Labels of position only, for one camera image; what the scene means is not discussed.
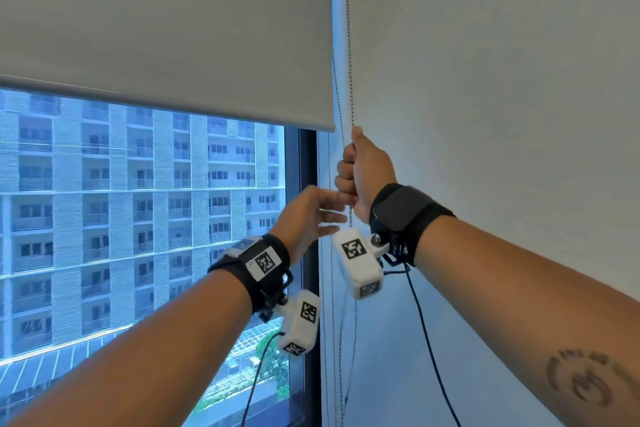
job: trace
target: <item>forearm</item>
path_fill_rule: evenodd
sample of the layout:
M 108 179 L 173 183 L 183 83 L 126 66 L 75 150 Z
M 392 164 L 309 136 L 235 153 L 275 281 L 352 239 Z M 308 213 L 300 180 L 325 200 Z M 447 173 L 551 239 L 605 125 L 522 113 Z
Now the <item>forearm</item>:
M 415 262 L 566 425 L 640 424 L 640 303 L 449 217 L 425 230 Z
M 179 426 L 251 313 L 241 282 L 214 271 L 66 375 L 11 425 Z

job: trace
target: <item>tattoo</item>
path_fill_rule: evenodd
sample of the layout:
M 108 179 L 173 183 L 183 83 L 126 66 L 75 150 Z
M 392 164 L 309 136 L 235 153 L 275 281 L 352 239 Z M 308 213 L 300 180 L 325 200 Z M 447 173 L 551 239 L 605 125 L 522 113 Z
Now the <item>tattoo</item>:
M 620 380 L 640 401 L 640 382 L 620 363 L 598 351 L 585 355 L 580 349 L 558 350 L 557 355 L 549 358 L 546 374 L 553 391 L 559 392 L 564 385 L 580 400 L 594 401 L 599 407 L 613 404 L 613 390 L 606 378 L 611 382 Z

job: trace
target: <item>window shade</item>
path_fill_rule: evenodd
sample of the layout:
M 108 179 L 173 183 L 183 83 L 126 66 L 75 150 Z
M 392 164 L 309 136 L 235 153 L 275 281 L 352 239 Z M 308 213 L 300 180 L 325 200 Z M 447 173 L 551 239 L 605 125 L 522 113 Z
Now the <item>window shade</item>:
M 330 0 L 0 7 L 0 85 L 335 129 Z

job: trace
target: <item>wall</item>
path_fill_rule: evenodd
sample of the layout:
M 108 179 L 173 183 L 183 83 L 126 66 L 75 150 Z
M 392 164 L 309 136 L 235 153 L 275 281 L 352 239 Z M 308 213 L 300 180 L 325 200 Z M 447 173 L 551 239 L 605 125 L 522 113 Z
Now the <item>wall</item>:
M 344 0 L 333 10 L 349 141 Z M 349 0 L 349 11 L 355 121 L 403 183 L 640 298 L 640 0 Z M 321 185 L 341 147 L 340 125 L 319 136 Z M 340 425 L 342 305 L 343 396 L 355 311 L 328 242 L 321 253 L 323 415 Z M 558 426 L 433 287 L 415 282 L 462 425 Z M 358 303 L 351 383 L 344 425 L 454 425 L 400 276 Z

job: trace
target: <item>white tracking device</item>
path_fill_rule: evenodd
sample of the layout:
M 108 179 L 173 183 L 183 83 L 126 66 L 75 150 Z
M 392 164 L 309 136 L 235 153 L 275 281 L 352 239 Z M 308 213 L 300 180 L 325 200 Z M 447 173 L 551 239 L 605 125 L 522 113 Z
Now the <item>white tracking device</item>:
M 340 271 L 349 293 L 355 299 L 364 299 L 380 292 L 384 273 L 378 260 L 389 251 L 389 244 L 375 246 L 351 228 L 336 233 L 333 245 L 340 255 Z
M 284 305 L 276 305 L 273 311 L 283 317 L 278 348 L 292 356 L 300 356 L 316 344 L 320 325 L 320 297 L 307 289 L 289 297 Z

